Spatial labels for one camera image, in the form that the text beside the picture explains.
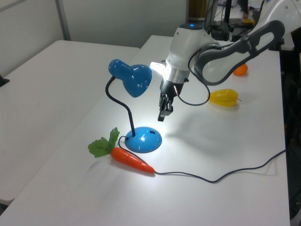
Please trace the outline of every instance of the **desk lamp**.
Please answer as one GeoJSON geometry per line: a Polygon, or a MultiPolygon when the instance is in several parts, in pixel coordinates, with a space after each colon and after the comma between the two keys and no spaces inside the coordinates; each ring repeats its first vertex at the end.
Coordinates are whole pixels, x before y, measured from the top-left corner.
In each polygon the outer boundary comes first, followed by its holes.
{"type": "Polygon", "coordinates": [[[156,150],[161,142],[160,133],[150,127],[134,127],[132,113],[127,105],[113,98],[109,94],[109,86],[115,78],[122,80],[123,86],[132,97],[142,95],[151,83],[151,69],[146,65],[129,66],[119,59],[112,60],[109,64],[112,78],[106,85],[105,93],[112,101],[127,109],[131,131],[126,135],[125,144],[128,149],[137,153],[147,153],[156,150]]]}

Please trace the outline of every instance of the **table surface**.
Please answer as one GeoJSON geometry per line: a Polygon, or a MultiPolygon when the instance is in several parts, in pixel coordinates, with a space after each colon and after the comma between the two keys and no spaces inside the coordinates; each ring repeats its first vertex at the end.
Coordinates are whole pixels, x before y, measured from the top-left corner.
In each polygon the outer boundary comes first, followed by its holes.
{"type": "Polygon", "coordinates": [[[108,63],[138,48],[57,41],[0,88],[0,203],[9,204],[68,137],[110,78],[108,63]]]}
{"type": "MultiPolygon", "coordinates": [[[[171,40],[151,36],[130,64],[166,59],[171,40]]],[[[139,154],[156,171],[185,171],[214,180],[231,170],[262,165],[284,150],[278,54],[265,51],[247,63],[247,76],[232,75],[210,87],[236,90],[242,102],[233,108],[187,106],[176,98],[174,112],[158,122],[161,76],[156,72],[141,97],[129,97],[120,81],[110,91],[129,105],[136,127],[152,126],[161,133],[159,149],[139,154]]],[[[206,96],[190,76],[182,98],[198,103],[206,96]]],[[[289,226],[284,154],[264,168],[235,173],[217,184],[149,176],[109,155],[95,159],[88,152],[89,143],[108,138],[116,126],[120,135],[130,130],[127,113],[103,95],[1,215],[0,225],[289,226]]]]}

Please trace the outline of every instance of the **orange fruit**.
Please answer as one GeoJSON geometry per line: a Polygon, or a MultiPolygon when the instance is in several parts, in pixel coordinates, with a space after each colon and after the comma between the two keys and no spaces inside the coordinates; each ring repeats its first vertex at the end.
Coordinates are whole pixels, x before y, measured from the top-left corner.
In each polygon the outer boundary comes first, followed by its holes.
{"type": "Polygon", "coordinates": [[[234,75],[237,75],[237,76],[242,76],[242,75],[245,75],[248,71],[248,66],[246,64],[243,64],[241,66],[239,66],[234,72],[233,74],[234,75]]]}

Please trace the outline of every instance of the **orange carrot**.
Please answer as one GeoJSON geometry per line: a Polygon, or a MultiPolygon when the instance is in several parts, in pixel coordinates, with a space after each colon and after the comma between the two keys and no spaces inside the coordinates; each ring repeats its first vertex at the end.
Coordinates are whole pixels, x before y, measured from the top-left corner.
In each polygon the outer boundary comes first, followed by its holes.
{"type": "Polygon", "coordinates": [[[125,151],[120,147],[115,147],[111,151],[111,156],[114,160],[126,164],[130,167],[133,167],[138,170],[142,170],[147,173],[155,173],[155,170],[150,165],[144,163],[136,156],[132,155],[131,153],[125,151]]]}

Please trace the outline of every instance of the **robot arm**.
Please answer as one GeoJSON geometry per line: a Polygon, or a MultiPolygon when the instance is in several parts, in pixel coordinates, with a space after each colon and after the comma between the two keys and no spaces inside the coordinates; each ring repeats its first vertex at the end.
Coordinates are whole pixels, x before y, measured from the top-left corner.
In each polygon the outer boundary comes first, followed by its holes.
{"type": "MultiPolygon", "coordinates": [[[[229,47],[207,50],[195,59],[195,76],[207,85],[224,82],[233,71],[301,26],[301,0],[272,0],[253,30],[229,47]]],[[[161,82],[159,121],[173,111],[172,102],[188,81],[188,61],[200,48],[218,44],[195,24],[180,26],[173,37],[161,82]]]]}

